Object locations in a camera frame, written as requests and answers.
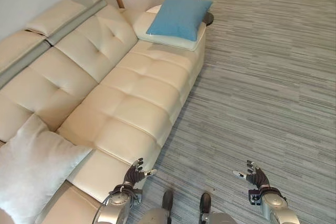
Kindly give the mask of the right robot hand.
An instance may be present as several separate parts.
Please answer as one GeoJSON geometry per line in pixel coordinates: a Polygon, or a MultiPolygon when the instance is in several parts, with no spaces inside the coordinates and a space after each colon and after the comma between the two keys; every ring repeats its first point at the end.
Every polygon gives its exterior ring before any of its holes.
{"type": "Polygon", "coordinates": [[[270,187],[269,180],[261,168],[253,161],[247,160],[247,174],[233,170],[233,174],[241,179],[248,181],[250,184],[255,185],[258,189],[270,187]]]}

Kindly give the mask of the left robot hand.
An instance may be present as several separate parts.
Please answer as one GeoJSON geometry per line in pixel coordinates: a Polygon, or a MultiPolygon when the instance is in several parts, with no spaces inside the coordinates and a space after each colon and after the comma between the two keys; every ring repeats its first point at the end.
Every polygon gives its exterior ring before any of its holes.
{"type": "Polygon", "coordinates": [[[142,165],[144,164],[143,158],[136,159],[131,167],[127,170],[123,184],[130,185],[133,187],[136,183],[144,180],[147,177],[153,176],[157,173],[156,169],[151,169],[148,171],[143,171],[142,165]]]}

